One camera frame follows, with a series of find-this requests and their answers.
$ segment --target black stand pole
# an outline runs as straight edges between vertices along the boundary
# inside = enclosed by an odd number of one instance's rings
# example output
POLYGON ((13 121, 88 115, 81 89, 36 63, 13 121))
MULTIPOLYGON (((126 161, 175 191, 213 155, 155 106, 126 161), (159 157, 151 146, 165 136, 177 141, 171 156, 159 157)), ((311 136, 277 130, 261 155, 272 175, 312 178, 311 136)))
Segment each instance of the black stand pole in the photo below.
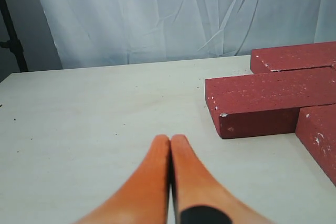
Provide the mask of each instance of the black stand pole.
POLYGON ((7 42, 0 42, 0 47, 8 48, 15 55, 20 72, 28 72, 27 63, 23 55, 23 47, 20 40, 17 38, 6 0, 0 0, 0 11, 9 35, 9 40, 7 42))

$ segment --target white table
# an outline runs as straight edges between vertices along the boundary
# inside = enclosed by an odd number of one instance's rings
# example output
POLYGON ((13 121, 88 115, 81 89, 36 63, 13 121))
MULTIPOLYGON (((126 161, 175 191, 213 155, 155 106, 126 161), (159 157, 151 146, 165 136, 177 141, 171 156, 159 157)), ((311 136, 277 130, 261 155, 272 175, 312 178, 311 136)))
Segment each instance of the white table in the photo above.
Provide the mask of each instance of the white table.
POLYGON ((183 133, 273 221, 335 223, 336 188, 294 134, 217 135, 204 79, 249 73, 239 56, 12 74, 0 83, 0 222, 71 223, 128 179, 156 134, 183 133))

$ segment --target red brick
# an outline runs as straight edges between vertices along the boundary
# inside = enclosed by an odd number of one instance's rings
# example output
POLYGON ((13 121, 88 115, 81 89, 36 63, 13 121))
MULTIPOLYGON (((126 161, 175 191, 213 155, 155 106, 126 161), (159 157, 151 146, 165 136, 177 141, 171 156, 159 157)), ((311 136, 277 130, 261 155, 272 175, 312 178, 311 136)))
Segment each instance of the red brick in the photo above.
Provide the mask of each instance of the red brick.
POLYGON ((205 80, 205 99, 222 138, 292 133, 302 107, 336 103, 331 68, 205 80))
POLYGON ((296 135, 336 186, 336 105, 302 108, 296 135))
POLYGON ((336 64, 336 41, 254 49, 250 69, 253 73, 330 67, 336 64))

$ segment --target white fabric backdrop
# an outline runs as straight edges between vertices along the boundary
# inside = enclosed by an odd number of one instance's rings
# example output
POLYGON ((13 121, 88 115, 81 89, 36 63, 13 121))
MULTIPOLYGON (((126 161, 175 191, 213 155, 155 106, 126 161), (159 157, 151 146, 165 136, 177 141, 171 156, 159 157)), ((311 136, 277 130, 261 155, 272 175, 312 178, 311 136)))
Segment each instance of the white fabric backdrop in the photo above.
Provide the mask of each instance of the white fabric backdrop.
POLYGON ((336 40, 335 0, 41 0, 64 68, 336 40))

